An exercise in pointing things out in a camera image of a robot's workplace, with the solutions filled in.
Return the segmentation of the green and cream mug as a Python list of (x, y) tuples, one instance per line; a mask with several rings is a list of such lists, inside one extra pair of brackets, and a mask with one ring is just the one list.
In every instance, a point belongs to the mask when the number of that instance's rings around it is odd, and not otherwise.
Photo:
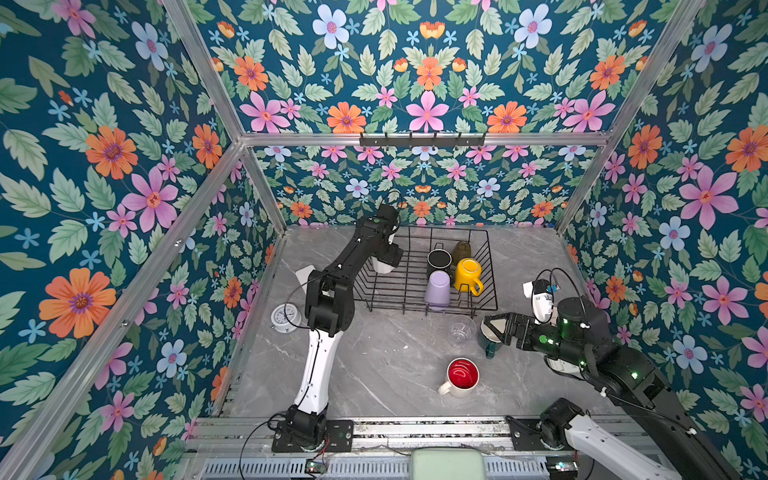
[(505, 345), (504, 333), (506, 320), (503, 318), (486, 318), (480, 324), (478, 343), (487, 359), (493, 359), (496, 352)]

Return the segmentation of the black mug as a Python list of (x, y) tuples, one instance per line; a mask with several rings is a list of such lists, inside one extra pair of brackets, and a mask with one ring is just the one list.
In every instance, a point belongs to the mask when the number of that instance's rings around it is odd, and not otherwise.
[(435, 246), (427, 254), (427, 277), (430, 277), (437, 271), (448, 273), (453, 257), (451, 253), (445, 248), (443, 242), (437, 242)]

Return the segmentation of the yellow plastic mug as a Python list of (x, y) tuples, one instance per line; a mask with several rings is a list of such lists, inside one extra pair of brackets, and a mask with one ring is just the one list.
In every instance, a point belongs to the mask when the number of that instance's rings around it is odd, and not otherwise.
[(454, 288), (475, 297), (480, 296), (485, 286), (481, 280), (483, 270), (481, 264), (473, 258), (464, 258), (456, 266)]

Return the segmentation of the lavender plastic cup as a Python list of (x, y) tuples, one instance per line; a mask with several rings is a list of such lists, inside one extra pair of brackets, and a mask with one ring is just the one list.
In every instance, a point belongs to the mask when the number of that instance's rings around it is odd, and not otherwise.
[(435, 270), (428, 278), (424, 301), (432, 311), (444, 311), (450, 306), (451, 280), (448, 273)]

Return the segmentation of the gold glitter cup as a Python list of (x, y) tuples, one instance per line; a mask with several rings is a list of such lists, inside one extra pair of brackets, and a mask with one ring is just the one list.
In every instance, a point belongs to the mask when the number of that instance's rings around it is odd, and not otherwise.
[(471, 258), (472, 257), (472, 247), (471, 247), (470, 243), (467, 242), (467, 241), (459, 241), (455, 245), (455, 247), (454, 247), (454, 249), (453, 249), (453, 251), (451, 253), (451, 256), (452, 256), (452, 264), (454, 266), (457, 266), (460, 261), (462, 261), (462, 260), (464, 260), (466, 258)]

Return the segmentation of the cream ceramic mug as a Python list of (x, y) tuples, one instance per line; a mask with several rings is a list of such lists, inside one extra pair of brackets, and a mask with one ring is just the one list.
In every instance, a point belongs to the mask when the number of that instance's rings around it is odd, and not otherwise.
[(373, 265), (374, 271), (380, 275), (387, 275), (395, 269), (394, 266), (383, 263), (377, 258), (372, 259), (372, 265)]

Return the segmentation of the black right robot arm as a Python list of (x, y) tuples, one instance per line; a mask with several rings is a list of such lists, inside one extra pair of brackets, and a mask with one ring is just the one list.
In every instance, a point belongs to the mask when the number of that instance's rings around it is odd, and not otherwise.
[(621, 407), (686, 479), (738, 479), (740, 474), (694, 429), (662, 372), (638, 350), (614, 341), (607, 313), (587, 297), (557, 305), (554, 323), (503, 313), (483, 320), (505, 345), (537, 351), (579, 368), (583, 380)]

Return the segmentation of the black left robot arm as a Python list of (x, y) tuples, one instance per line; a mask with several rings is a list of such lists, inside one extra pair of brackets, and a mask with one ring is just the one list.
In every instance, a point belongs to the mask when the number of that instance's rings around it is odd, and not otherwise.
[(330, 377), (340, 340), (354, 319), (354, 283), (371, 258), (385, 266), (399, 265), (403, 249), (394, 242), (399, 225), (398, 209), (381, 205), (375, 214), (356, 221), (335, 260), (308, 274), (303, 327), (309, 332), (308, 357), (299, 392), (276, 427), (274, 451), (316, 451), (330, 443)]

